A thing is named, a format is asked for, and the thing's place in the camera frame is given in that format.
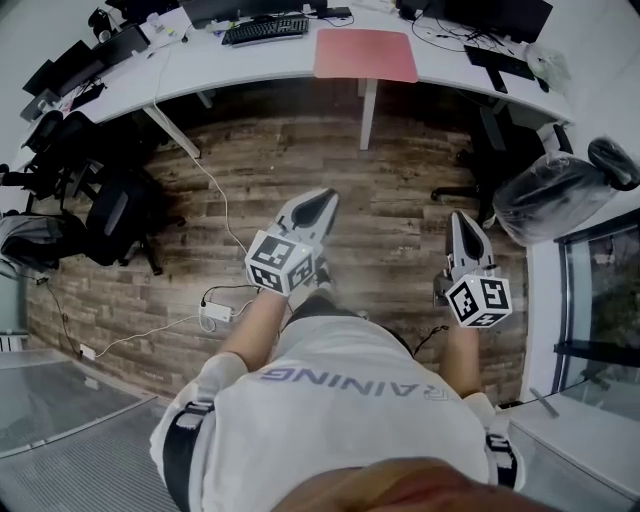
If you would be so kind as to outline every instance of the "desk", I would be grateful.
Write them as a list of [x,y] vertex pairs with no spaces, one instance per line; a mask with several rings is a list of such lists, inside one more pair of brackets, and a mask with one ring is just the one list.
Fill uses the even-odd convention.
[[[330,4],[343,4],[344,0]],[[573,114],[564,96],[545,93],[537,81],[502,73],[508,94],[497,92],[484,68],[471,65],[465,53],[453,53],[421,41],[411,30],[411,23],[397,14],[385,14],[352,6],[355,23],[348,28],[364,28],[404,32],[408,35],[419,80],[437,85],[477,92],[524,105],[562,122],[572,122]],[[222,46],[222,38],[204,30],[189,30],[187,43],[180,42],[190,25],[182,8],[161,16],[166,27],[177,32],[176,42],[158,50],[149,49],[110,69],[103,81],[107,89],[96,100],[79,111],[96,123],[144,109],[192,157],[200,151],[157,107],[156,103],[186,94],[229,85],[313,77],[316,38],[321,28],[331,28],[322,20],[311,20],[309,34],[302,39],[274,41],[265,44],[230,48]],[[429,19],[420,20],[429,23]],[[152,40],[154,34],[143,25]],[[452,48],[461,44],[451,42]],[[364,96],[360,148],[368,148],[375,109],[377,81],[367,80],[359,88]],[[16,158],[12,168],[24,162],[28,155]]]

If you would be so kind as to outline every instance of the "wood plank floor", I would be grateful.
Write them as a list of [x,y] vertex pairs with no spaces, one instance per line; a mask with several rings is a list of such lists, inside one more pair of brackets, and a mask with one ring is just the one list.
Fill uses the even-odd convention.
[[[455,155],[469,147],[465,100],[434,86],[384,84],[378,96],[371,149],[358,151],[361,104],[355,82],[288,80],[219,91],[206,111],[183,98],[163,104],[201,148],[201,163],[229,199],[234,233],[249,245],[288,199],[314,187],[340,193],[326,256],[345,307],[367,310],[415,346],[448,323],[432,305],[432,279],[445,264],[444,229],[455,208],[475,216],[474,200],[433,202],[437,186],[469,185]],[[51,286],[76,344],[96,350],[117,339],[197,314],[202,293],[214,285],[245,284],[242,252],[227,235],[224,202],[211,180],[175,145],[159,148],[145,166],[172,199],[171,214],[187,225],[152,238],[164,275],[154,277],[142,255],[128,267],[100,267],[85,257],[63,260]],[[81,218],[91,204],[69,199]],[[54,201],[36,211],[56,212]],[[511,280],[516,312],[482,333],[482,378],[494,402],[519,394],[527,331],[524,250],[495,226],[494,253]],[[32,345],[69,352],[55,303],[44,287],[28,289]],[[216,292],[240,307],[250,289]],[[203,332],[190,320],[113,347],[95,367],[171,396],[192,379],[229,332]],[[417,359],[437,368],[445,333]]]

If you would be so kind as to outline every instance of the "white cube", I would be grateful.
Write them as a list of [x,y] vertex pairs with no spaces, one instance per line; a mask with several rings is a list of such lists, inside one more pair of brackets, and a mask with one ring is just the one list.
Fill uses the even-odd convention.
[[258,231],[244,261],[252,284],[287,297],[315,273],[311,246],[265,231]]
[[506,279],[467,274],[449,289],[446,296],[462,327],[493,327],[513,312]]

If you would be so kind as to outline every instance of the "white cable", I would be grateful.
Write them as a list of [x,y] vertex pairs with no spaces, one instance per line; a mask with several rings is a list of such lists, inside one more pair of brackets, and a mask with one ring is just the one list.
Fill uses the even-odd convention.
[[251,299],[251,300],[250,300],[249,302],[247,302],[244,306],[242,306],[242,309],[240,310],[240,312],[239,312],[239,313],[236,313],[235,315],[234,315],[233,313],[231,313],[231,316],[232,316],[232,317],[234,317],[234,318],[235,318],[235,317],[237,317],[237,316],[240,316],[242,313],[244,313],[244,310],[245,310],[245,309],[247,309],[247,306],[248,306],[249,304],[251,304],[252,302],[253,302],[253,299]]
[[95,356],[95,359],[98,359],[99,357],[102,357],[103,355],[105,355],[107,353],[107,351],[113,347],[114,345],[118,344],[118,343],[122,343],[123,341],[129,341],[132,340],[133,338],[141,338],[143,336],[148,336],[149,334],[153,334],[154,332],[158,332],[158,331],[164,331],[165,329],[168,329],[169,327],[173,327],[174,325],[178,325],[181,324],[182,322],[186,322],[187,320],[191,320],[192,318],[198,318],[199,315],[192,315],[192,316],[188,316],[187,318],[183,318],[182,320],[178,320],[177,322],[173,322],[172,324],[169,324],[165,327],[160,327],[158,329],[153,329],[149,332],[146,332],[144,334],[134,334],[133,336],[129,336],[128,338],[124,338],[121,340],[117,340],[117,341],[113,341],[111,343],[109,343],[107,345],[107,348],[105,348],[102,352],[100,352],[99,354],[97,354]]
[[[206,329],[204,325],[202,325],[202,319],[206,318],[208,320],[211,321],[211,323],[213,324],[213,327],[211,329]],[[200,329],[202,329],[204,332],[213,332],[216,330],[217,325],[216,325],[216,321],[211,318],[210,316],[205,316],[202,313],[198,315],[198,320],[200,321]]]
[[[169,58],[171,57],[172,50],[173,50],[173,47],[170,46],[169,50],[167,51],[167,58],[165,59],[164,64],[162,65],[162,69],[160,70],[160,76],[158,77],[158,84],[156,85],[156,91],[153,95],[153,106],[155,107],[156,111],[159,112],[160,115],[163,117],[164,122],[167,123],[168,125],[171,123],[167,118],[167,116],[164,115],[164,112],[158,108],[157,98],[158,98],[158,91],[160,90],[160,84],[162,83],[162,75],[164,73],[164,69],[167,67],[167,63],[169,62]],[[220,194],[222,195],[222,199],[224,199],[224,219],[225,219],[225,225],[227,228],[227,233],[229,233],[231,238],[233,238],[236,241],[236,243],[242,248],[244,253],[247,254],[246,247],[242,244],[240,240],[238,240],[238,237],[233,234],[233,232],[231,231],[231,227],[229,226],[229,200],[227,199],[227,195],[224,193],[220,185],[218,185],[218,180],[216,180],[211,173],[205,170],[205,168],[202,167],[202,165],[200,165],[200,162],[198,162],[193,156],[191,155],[189,156],[191,157],[191,160],[193,160],[193,162],[198,166],[198,168],[207,176],[209,176],[209,179],[213,181],[213,184],[220,191]]]

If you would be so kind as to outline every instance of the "white t-shirt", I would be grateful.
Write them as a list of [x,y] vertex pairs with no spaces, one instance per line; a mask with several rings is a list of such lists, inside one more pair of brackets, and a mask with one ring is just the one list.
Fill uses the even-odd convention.
[[273,361],[255,373],[235,354],[212,357],[152,434],[161,475],[168,426],[203,396],[215,396],[215,426],[198,438],[202,478],[192,474],[190,486],[198,481],[205,512],[269,512],[315,475],[397,457],[436,457],[489,480],[485,431],[471,409],[387,331],[360,318],[292,323]]

